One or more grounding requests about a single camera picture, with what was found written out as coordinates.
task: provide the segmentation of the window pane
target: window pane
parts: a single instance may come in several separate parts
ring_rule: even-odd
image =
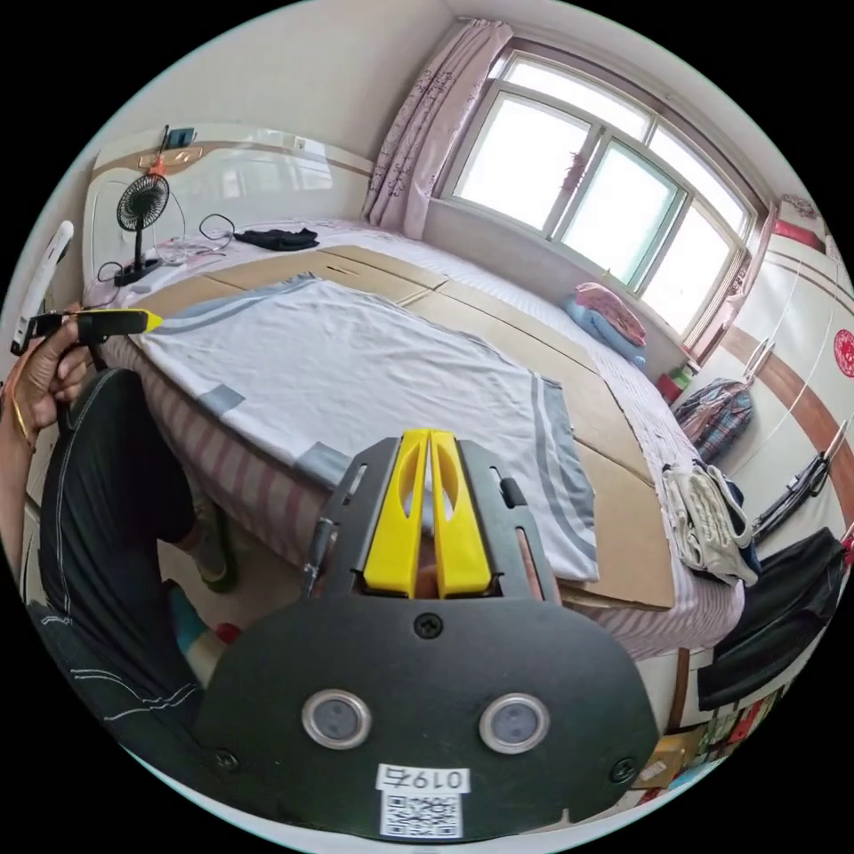
[[[721,274],[729,244],[692,205],[641,299],[680,335]]]
[[[655,167],[612,141],[563,242],[629,284],[677,191]]]
[[[533,101],[499,95],[455,195],[541,229],[589,131]]]
[[[692,183],[737,234],[742,233],[747,211],[700,157],[661,128],[653,133],[649,148]]]
[[[567,104],[579,107],[603,122],[618,127],[636,140],[642,140],[649,127],[650,119],[647,113],[622,101],[605,87],[589,83],[583,77],[562,73],[535,62],[516,60],[505,79],[553,98],[560,98]]]

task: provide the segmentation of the blue pillow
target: blue pillow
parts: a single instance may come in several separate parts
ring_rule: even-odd
[[[589,336],[641,371],[644,369],[647,364],[646,348],[638,347],[620,335],[598,311],[578,305],[571,297],[564,303],[564,310]]]

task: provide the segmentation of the person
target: person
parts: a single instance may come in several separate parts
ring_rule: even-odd
[[[21,357],[0,408],[0,536],[17,580],[36,438],[57,420],[58,404],[74,405],[73,430],[60,434],[44,481],[39,565],[47,603],[28,604],[36,630],[90,712],[131,753],[216,801],[306,826],[275,792],[230,774],[197,741],[212,668],[194,666],[188,647],[205,627],[161,579],[157,541],[192,555],[211,585],[234,568],[194,509],[140,377],[113,368],[84,384],[86,350],[76,344],[70,316]],[[533,592],[524,537],[520,547]],[[416,595],[438,597],[435,565],[420,573]]]

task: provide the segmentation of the plaid bag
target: plaid bag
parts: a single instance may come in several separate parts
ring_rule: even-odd
[[[732,447],[753,419],[750,383],[715,380],[690,395],[675,415],[700,459],[713,463]]]

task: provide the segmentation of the pink pillow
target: pink pillow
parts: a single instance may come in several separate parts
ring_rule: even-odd
[[[632,314],[628,306],[604,285],[585,282],[576,289],[576,304],[582,308],[598,311],[626,341],[638,347],[647,342],[647,331]]]

